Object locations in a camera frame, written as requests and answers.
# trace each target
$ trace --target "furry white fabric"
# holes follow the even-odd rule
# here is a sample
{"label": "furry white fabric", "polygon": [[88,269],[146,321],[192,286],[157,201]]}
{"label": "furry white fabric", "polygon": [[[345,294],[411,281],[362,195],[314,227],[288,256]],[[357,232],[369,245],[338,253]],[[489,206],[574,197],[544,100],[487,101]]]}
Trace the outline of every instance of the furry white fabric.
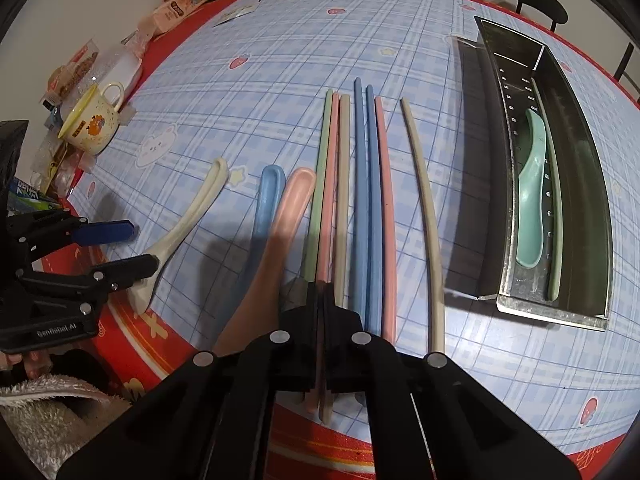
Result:
{"label": "furry white fabric", "polygon": [[[75,413],[55,397],[90,399]],[[49,480],[73,453],[129,408],[119,397],[66,376],[44,375],[0,388],[0,415],[20,446]]]}

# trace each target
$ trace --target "black chair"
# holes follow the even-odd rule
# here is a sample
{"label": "black chair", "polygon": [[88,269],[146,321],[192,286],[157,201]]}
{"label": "black chair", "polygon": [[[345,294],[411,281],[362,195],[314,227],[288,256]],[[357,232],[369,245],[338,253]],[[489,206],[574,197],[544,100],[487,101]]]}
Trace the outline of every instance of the black chair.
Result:
{"label": "black chair", "polygon": [[564,7],[558,0],[517,0],[518,7],[516,7],[516,12],[519,14],[522,10],[522,4],[527,4],[529,7],[533,7],[534,9],[539,10],[545,16],[551,18],[551,32],[556,31],[556,25],[560,23],[566,23],[569,19],[569,16],[564,10]]}
{"label": "black chair", "polygon": [[616,70],[616,73],[613,75],[613,79],[620,82],[620,78],[622,76],[626,77],[628,81],[631,83],[631,86],[633,86],[633,88],[636,89],[636,92],[640,94],[640,86],[638,86],[638,84],[633,79],[631,79],[629,74],[626,73],[626,66],[629,64],[629,60],[631,59],[631,54],[633,54],[633,52],[634,52],[634,45],[633,43],[629,43],[626,46],[624,56],[622,56],[622,59],[620,60],[618,69]]}

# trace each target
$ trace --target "metal tray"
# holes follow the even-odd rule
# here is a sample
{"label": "metal tray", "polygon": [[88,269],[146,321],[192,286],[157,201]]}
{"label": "metal tray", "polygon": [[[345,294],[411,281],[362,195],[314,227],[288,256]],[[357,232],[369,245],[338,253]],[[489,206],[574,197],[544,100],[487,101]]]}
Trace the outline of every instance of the metal tray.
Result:
{"label": "metal tray", "polygon": [[[605,330],[612,276],[612,235],[604,176],[580,105],[551,51],[533,38],[476,16],[479,59],[490,122],[491,203],[484,263],[478,284],[482,300],[517,316]],[[543,251],[532,269],[516,261],[518,175],[526,140],[518,136],[525,111],[545,115],[557,165],[544,165]],[[554,232],[559,177],[562,227]],[[549,296],[554,251],[558,296]]]}

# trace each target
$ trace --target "screw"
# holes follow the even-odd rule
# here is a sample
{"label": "screw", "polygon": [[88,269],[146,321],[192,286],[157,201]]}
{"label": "screw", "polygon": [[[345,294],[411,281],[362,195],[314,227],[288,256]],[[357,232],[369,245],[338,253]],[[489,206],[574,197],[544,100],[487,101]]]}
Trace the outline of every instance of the screw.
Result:
{"label": "screw", "polygon": [[371,342],[371,335],[366,332],[356,332],[351,336],[351,340],[356,345],[366,345]]}
{"label": "screw", "polygon": [[440,352],[434,352],[427,356],[427,362],[434,368],[444,368],[447,365],[447,356]]}
{"label": "screw", "polygon": [[271,342],[276,344],[286,343],[290,338],[289,332],[286,330],[274,330],[269,334],[269,339]]}
{"label": "screw", "polygon": [[193,356],[193,364],[204,368],[205,366],[209,366],[213,362],[213,354],[210,352],[198,352]]}

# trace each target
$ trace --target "cup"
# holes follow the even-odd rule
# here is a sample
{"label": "cup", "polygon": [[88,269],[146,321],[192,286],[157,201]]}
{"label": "cup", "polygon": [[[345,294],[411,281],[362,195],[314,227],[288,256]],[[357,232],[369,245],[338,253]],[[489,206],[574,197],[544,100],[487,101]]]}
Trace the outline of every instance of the cup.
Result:
{"label": "cup", "polygon": [[[104,97],[104,93],[112,86],[120,92],[114,105]],[[97,84],[91,85],[69,113],[58,137],[84,152],[97,155],[118,129],[118,111],[123,101],[124,87],[121,83],[109,83],[102,91],[98,90]]]}

